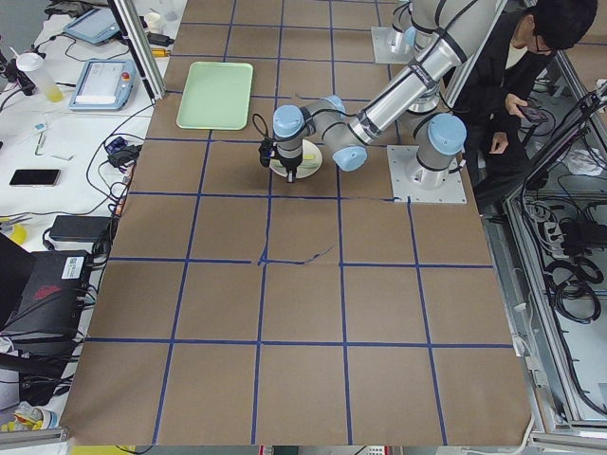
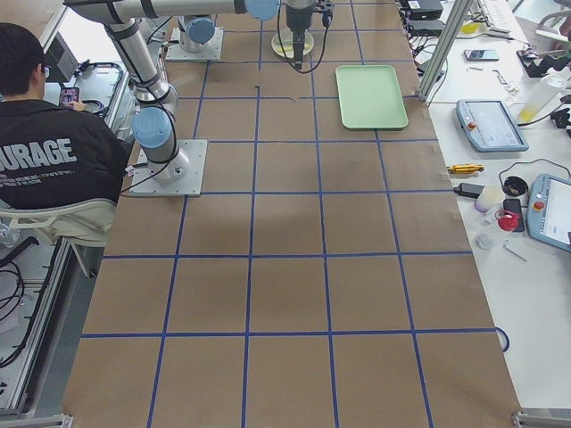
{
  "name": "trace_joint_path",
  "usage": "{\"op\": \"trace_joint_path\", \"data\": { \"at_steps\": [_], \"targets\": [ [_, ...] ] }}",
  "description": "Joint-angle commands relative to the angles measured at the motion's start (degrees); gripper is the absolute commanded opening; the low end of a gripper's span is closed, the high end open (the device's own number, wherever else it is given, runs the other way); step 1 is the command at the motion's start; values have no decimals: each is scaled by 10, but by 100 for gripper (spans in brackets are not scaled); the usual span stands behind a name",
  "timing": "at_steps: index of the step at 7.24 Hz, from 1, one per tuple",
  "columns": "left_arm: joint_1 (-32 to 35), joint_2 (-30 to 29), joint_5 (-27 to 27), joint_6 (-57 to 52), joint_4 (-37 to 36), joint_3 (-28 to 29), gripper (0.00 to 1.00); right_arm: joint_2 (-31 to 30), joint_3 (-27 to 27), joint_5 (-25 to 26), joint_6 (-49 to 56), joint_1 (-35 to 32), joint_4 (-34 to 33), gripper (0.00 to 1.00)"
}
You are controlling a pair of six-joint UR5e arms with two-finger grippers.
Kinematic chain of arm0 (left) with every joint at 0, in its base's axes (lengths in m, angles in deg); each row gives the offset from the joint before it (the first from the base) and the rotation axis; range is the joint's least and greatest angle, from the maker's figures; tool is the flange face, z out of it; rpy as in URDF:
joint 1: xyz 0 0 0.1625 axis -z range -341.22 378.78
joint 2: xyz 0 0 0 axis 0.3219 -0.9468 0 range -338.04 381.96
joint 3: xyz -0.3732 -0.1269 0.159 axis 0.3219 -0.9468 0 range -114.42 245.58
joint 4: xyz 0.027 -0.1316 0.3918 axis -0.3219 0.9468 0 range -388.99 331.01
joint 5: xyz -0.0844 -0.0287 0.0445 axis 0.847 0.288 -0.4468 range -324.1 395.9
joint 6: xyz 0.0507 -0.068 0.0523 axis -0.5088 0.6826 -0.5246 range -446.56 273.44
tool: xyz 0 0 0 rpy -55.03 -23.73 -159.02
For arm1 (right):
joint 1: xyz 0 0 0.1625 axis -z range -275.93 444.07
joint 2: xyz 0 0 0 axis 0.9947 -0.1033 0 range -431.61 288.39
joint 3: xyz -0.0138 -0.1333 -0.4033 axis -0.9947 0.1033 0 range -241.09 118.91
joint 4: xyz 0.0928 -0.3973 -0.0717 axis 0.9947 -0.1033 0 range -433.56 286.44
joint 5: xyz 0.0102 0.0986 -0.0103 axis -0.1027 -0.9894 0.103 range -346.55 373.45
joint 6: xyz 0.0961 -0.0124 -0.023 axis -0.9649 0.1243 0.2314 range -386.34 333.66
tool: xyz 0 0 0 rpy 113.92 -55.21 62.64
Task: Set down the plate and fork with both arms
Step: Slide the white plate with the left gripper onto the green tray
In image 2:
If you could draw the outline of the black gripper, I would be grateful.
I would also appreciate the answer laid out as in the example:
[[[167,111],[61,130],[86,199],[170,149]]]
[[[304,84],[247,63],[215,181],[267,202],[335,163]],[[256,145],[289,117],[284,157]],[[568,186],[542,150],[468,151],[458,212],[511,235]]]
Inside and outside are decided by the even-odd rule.
[[[328,28],[334,17],[335,5],[326,0],[298,0],[285,2],[286,25],[293,31],[292,47],[294,68],[301,69],[305,46],[305,31],[311,26],[314,13],[321,15],[324,28]]]

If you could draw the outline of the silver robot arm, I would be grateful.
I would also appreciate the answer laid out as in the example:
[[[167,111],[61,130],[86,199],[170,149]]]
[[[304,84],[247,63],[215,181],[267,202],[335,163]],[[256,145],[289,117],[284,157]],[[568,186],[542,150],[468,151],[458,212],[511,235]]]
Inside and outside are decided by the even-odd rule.
[[[131,129],[147,165],[141,170],[142,178],[134,179],[129,191],[164,196],[201,192],[207,143],[178,139],[174,124],[178,96],[151,56],[139,19],[177,17],[186,34],[182,43],[191,47],[213,39],[213,14],[248,13],[258,21],[268,21],[284,11],[293,36],[293,57],[288,64],[300,71],[305,32],[313,15],[320,14],[325,28],[330,27],[334,16],[329,1],[68,1],[66,6],[103,24],[134,86],[140,111]]]
[[[215,35],[215,25],[210,15],[178,16],[180,31],[179,43],[189,53],[198,53],[203,45],[210,42]]]

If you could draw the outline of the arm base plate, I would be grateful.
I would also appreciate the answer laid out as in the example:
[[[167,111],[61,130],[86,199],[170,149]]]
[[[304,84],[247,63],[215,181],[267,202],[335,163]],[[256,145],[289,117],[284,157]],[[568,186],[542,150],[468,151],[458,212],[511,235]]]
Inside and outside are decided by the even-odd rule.
[[[144,150],[139,148],[137,162],[145,165],[134,170],[128,195],[200,196],[207,148],[208,141],[205,139],[178,140],[178,154],[166,169],[162,169],[162,165],[148,163]]]
[[[170,38],[167,52],[164,54],[166,62],[207,62],[219,61],[222,52],[224,29],[215,28],[214,36],[206,44],[200,45],[188,41],[180,44],[186,37],[181,35],[179,28],[174,28]]]

